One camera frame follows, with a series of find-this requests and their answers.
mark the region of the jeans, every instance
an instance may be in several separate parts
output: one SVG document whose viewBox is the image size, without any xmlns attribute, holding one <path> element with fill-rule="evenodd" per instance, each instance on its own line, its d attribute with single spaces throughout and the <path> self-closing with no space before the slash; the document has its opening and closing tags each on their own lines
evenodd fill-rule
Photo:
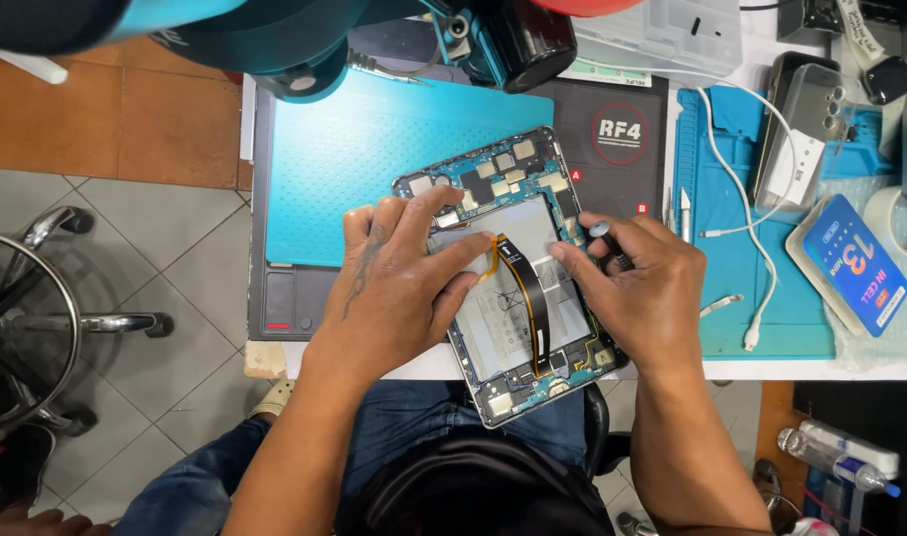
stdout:
<svg viewBox="0 0 907 536">
<path fill-rule="evenodd" d="M 341 482 L 345 506 L 384 465 L 408 448 L 464 425 L 481 425 L 472 408 L 453 400 L 444 382 L 382 380 L 354 418 Z M 230 497 L 268 434 L 270 424 L 247 419 L 167 469 L 132 501 L 114 536 L 212 536 L 222 529 Z M 586 454 L 582 392 L 571 393 L 503 425 L 506 435 L 569 466 Z M 335 518 L 335 527 L 339 525 Z"/>
</svg>

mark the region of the tape roll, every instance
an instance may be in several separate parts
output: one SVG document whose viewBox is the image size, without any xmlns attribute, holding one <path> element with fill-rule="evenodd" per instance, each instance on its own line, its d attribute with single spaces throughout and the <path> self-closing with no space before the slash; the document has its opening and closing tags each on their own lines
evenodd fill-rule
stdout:
<svg viewBox="0 0 907 536">
<path fill-rule="evenodd" d="M 894 235 L 894 207 L 903 193 L 899 186 L 884 188 L 874 194 L 864 208 L 863 220 L 877 240 L 887 250 L 897 249 L 907 256 L 907 245 Z"/>
</svg>

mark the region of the desk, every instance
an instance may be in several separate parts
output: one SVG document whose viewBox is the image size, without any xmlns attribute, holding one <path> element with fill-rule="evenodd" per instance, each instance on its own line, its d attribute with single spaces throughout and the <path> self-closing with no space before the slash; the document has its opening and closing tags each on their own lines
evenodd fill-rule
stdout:
<svg viewBox="0 0 907 536">
<path fill-rule="evenodd" d="M 777 12 L 744 11 L 741 14 L 742 66 L 728 79 L 752 89 L 762 89 L 771 65 L 780 54 L 799 51 L 824 55 L 823 47 L 787 45 L 776 40 Z M 665 191 L 674 182 L 674 125 L 681 112 L 677 94 L 681 84 L 670 83 L 668 130 L 665 140 Z M 297 378 L 305 342 L 248 341 L 245 373 L 257 378 Z M 388 379 L 461 380 L 453 350 L 439 344 L 412 362 L 391 372 Z M 907 380 L 907 365 L 876 367 L 867 372 L 850 372 L 833 361 L 826 360 L 708 360 L 705 376 L 711 380 Z M 634 380 L 638 377 L 633 365 L 615 372 L 610 379 Z"/>
</svg>

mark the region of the plastic bottle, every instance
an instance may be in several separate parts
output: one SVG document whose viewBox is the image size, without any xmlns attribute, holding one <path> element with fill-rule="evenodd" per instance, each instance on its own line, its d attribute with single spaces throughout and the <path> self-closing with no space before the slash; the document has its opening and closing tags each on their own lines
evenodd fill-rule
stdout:
<svg viewBox="0 0 907 536">
<path fill-rule="evenodd" d="M 860 491 L 886 492 L 891 497 L 900 496 L 900 488 L 889 483 L 879 469 L 823 444 L 800 430 L 781 430 L 777 434 L 777 446 L 809 466 L 828 471 L 841 480 L 852 483 Z"/>
</svg>

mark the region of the blue silicone mat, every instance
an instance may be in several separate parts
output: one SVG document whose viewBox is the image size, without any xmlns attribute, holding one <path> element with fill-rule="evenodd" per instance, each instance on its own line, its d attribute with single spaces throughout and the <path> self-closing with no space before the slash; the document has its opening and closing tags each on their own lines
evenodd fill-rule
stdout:
<svg viewBox="0 0 907 536">
<path fill-rule="evenodd" d="M 394 178 L 553 124 L 549 98 L 429 82 L 403 84 L 351 69 L 322 100 L 277 102 L 269 262 L 340 266 L 341 215 L 389 196 Z"/>
<path fill-rule="evenodd" d="M 747 184 L 763 107 L 736 88 L 714 86 L 706 91 L 713 107 L 715 144 Z M 755 351 L 741 347 L 755 308 L 764 298 L 769 274 L 747 232 L 698 237 L 701 231 L 740 227 L 745 215 L 732 178 L 708 142 L 701 97 L 696 90 L 679 90 L 678 103 L 683 111 L 675 124 L 673 204 L 680 218 L 680 191 L 685 188 L 692 201 L 692 243 L 708 257 L 702 307 L 729 295 L 744 296 L 701 320 L 698 334 L 705 359 L 833 359 L 834 334 L 824 317 L 823 300 L 784 249 L 794 227 L 770 220 L 758 225 L 756 233 L 775 262 L 778 285 L 762 317 Z M 894 166 L 876 152 L 880 124 L 879 112 L 858 111 L 853 119 L 856 140 L 844 144 L 835 174 L 822 179 L 892 173 Z M 753 211 L 752 217 L 757 219 L 759 214 Z"/>
</svg>

